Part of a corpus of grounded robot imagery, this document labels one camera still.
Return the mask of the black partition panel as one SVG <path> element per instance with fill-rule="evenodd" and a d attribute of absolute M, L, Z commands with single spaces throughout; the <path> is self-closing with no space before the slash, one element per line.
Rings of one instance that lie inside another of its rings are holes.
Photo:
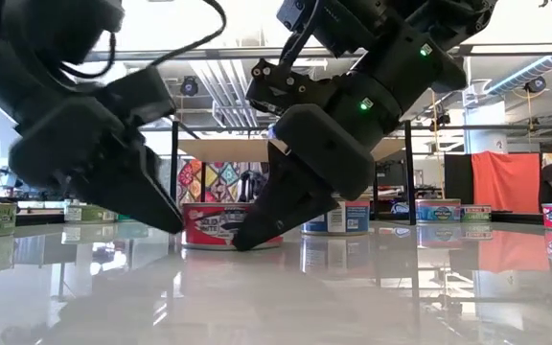
<path fill-rule="evenodd" d="M 472 158 L 467 154 L 447 154 L 444 170 L 446 198 L 459 199 L 462 204 L 473 204 Z"/>

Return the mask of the colourful patterned cloth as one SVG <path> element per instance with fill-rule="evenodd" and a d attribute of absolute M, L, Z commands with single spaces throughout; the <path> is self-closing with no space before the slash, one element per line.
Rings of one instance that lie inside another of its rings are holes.
<path fill-rule="evenodd" d="M 179 159 L 176 202 L 236 202 L 242 174 L 262 170 L 260 162 L 202 163 L 191 158 Z"/>

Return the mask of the light blue ceiling pipe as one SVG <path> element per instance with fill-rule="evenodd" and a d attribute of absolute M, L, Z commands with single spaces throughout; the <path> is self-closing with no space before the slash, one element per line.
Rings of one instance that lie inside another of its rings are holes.
<path fill-rule="evenodd" d="M 502 95 L 521 87 L 528 81 L 542 77 L 550 71 L 552 71 L 552 56 L 539 57 L 524 67 L 516 70 L 511 75 L 503 79 L 492 80 L 487 83 L 483 88 L 483 93 L 490 96 Z"/>

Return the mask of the orange curtain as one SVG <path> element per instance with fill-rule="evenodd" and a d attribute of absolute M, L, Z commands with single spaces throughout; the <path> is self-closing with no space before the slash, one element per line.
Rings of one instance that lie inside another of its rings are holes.
<path fill-rule="evenodd" d="M 471 156 L 473 201 L 494 211 L 537 214 L 541 160 L 538 153 L 484 151 Z"/>

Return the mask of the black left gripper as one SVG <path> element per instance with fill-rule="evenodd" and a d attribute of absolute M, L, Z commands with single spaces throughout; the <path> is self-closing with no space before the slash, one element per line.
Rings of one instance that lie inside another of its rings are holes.
<path fill-rule="evenodd" d="M 11 169 L 34 186 L 67 185 L 88 203 L 177 234 L 181 213 L 158 181 L 159 158 L 142 146 L 140 124 L 127 105 L 68 99 L 23 130 Z"/>

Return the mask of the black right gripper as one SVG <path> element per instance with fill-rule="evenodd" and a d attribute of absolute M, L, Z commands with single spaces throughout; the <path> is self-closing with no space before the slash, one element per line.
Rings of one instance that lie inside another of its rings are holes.
<path fill-rule="evenodd" d="M 292 153 L 267 144 L 269 177 L 232 240 L 239 251 L 335 209 L 332 190 L 355 200 L 373 181 L 370 150 L 316 104 L 289 108 L 275 135 Z"/>

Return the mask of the green red labelled can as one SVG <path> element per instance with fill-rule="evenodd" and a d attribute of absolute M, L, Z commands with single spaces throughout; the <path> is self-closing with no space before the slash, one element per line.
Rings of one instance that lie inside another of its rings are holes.
<path fill-rule="evenodd" d="M 462 205 L 460 220 L 464 223 L 487 223 L 491 221 L 492 207 L 490 205 Z"/>

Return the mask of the wooden shelf with black frame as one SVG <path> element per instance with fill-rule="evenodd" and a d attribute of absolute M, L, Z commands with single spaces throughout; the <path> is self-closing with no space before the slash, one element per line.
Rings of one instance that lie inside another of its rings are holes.
<path fill-rule="evenodd" d="M 286 145 L 264 135 L 257 136 L 256 127 L 189 127 L 174 121 L 172 135 L 176 137 L 177 147 L 186 155 L 205 162 L 265 162 L 268 160 L 267 145 L 274 144 L 279 150 Z M 374 159 L 373 179 L 363 194 L 371 200 L 371 218 L 373 220 L 408 220 L 407 212 L 393 214 L 391 207 L 397 201 L 396 193 L 383 195 L 382 187 L 391 191 L 399 187 L 406 188 L 410 182 L 406 177 L 407 164 L 404 162 L 406 145 L 403 138 L 386 137 L 372 150 Z"/>

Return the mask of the black bag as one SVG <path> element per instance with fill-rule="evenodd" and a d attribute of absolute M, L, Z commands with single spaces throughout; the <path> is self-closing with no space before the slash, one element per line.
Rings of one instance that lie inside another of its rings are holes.
<path fill-rule="evenodd" d="M 252 202 L 262 192 L 268 175 L 262 172 L 246 171 L 243 172 L 238 184 L 237 202 Z"/>

